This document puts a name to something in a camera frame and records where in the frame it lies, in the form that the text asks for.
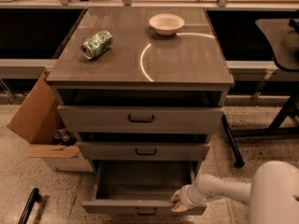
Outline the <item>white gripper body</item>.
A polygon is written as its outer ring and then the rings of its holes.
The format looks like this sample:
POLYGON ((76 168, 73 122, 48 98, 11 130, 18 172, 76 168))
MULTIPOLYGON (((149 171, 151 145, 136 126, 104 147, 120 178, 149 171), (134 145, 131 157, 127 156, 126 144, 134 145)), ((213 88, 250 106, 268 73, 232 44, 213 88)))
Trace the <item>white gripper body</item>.
POLYGON ((183 186, 179 190, 179 202, 187 207, 188 210, 195 207, 204 206, 206 204, 205 196, 201 194, 193 185, 183 186))

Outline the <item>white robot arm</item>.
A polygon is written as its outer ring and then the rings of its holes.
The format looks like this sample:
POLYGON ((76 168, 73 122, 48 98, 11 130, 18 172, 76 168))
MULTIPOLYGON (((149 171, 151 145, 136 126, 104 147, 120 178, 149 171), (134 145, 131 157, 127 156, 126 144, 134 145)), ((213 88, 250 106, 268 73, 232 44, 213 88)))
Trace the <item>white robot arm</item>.
POLYGON ((283 161, 268 161, 250 183, 224 181, 203 174, 171 197, 173 212, 185 212, 225 197, 249 207, 249 224, 299 224, 299 169, 283 161))

